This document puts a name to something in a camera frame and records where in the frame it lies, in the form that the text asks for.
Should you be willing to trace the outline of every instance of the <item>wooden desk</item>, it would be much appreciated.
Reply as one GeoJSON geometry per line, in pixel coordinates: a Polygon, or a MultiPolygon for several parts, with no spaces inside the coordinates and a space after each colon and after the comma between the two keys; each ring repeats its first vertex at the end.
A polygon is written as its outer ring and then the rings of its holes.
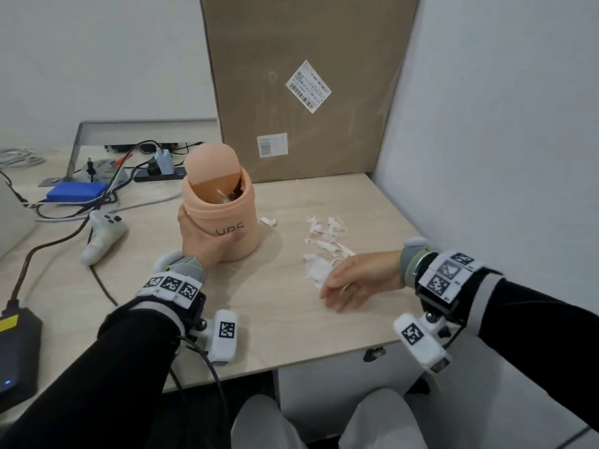
{"type": "MultiPolygon", "coordinates": [[[[17,190],[34,200],[47,192],[37,188],[41,178],[60,175],[65,163],[64,153],[57,153],[46,164],[8,173],[17,190]]],[[[173,195],[179,189],[177,181],[133,182],[120,192],[119,200],[130,205],[173,195]]],[[[180,248],[180,204],[178,198],[120,213],[130,230],[97,266],[118,302],[131,299],[158,257],[180,248]]],[[[308,216],[340,218],[347,231],[339,241],[357,253],[399,249],[404,239],[417,234],[364,174],[258,183],[256,206],[258,217],[276,218],[277,225],[259,223],[263,241],[258,249],[243,260],[221,264],[203,289],[208,296],[204,317],[227,308],[240,318],[236,360],[217,368],[221,378],[386,344],[398,339],[392,327],[396,317],[406,311],[422,312],[413,292],[402,290],[377,296],[358,311],[337,314],[324,307],[314,282],[305,278],[302,255],[328,255],[304,242],[308,216]]],[[[40,223],[0,261],[2,308],[26,253],[73,232],[79,223],[40,223]]],[[[20,292],[20,299],[44,324],[40,390],[93,343],[112,309],[91,272],[79,263],[88,233],[86,229],[71,241],[37,252],[20,292]]],[[[189,350],[176,358],[173,367],[185,386],[212,381],[200,356],[189,350]]],[[[174,387],[170,378],[165,387],[174,387]]],[[[15,420],[30,402],[0,415],[0,422],[15,420]]]]}

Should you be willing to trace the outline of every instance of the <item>blue battery pack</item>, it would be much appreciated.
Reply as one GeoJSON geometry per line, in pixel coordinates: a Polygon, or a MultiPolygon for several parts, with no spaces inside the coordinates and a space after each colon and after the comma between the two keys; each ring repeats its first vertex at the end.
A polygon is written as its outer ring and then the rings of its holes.
{"type": "Polygon", "coordinates": [[[46,194],[48,203],[78,203],[94,200],[108,187],[105,182],[63,181],[46,194]]]}

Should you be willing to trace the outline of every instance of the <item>left hand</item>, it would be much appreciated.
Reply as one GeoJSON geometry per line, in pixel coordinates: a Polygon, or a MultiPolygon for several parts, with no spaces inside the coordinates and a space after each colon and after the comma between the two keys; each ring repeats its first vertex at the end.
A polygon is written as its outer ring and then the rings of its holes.
{"type": "Polygon", "coordinates": [[[225,250],[245,234],[241,229],[222,236],[210,236],[193,222],[183,205],[179,208],[177,219],[183,238],[183,256],[196,257],[206,272],[213,269],[221,261],[225,250]]]}

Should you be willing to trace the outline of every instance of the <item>pink trash can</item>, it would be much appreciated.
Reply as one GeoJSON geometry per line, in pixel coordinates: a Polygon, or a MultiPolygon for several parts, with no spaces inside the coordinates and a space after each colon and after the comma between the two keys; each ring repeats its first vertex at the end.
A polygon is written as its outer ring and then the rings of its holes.
{"type": "Polygon", "coordinates": [[[218,156],[219,151],[224,151],[229,159],[227,165],[222,166],[223,173],[220,176],[230,175],[231,169],[235,169],[235,165],[231,164],[233,159],[230,156],[230,150],[232,151],[229,146],[223,143],[200,145],[185,159],[187,176],[183,179],[182,184],[185,209],[196,225],[207,234],[222,236],[241,228],[246,231],[242,239],[236,241],[227,249],[222,260],[224,262],[239,260],[249,255],[260,243],[255,205],[256,194],[250,176],[244,168],[241,168],[243,193],[239,198],[228,203],[204,202],[192,190],[189,179],[198,180],[198,176],[202,175],[201,169],[205,169],[206,174],[210,175],[207,177],[208,180],[213,180],[214,176],[218,176],[219,174],[214,171],[214,168],[222,164],[222,161],[215,157],[215,153],[218,156]]]}

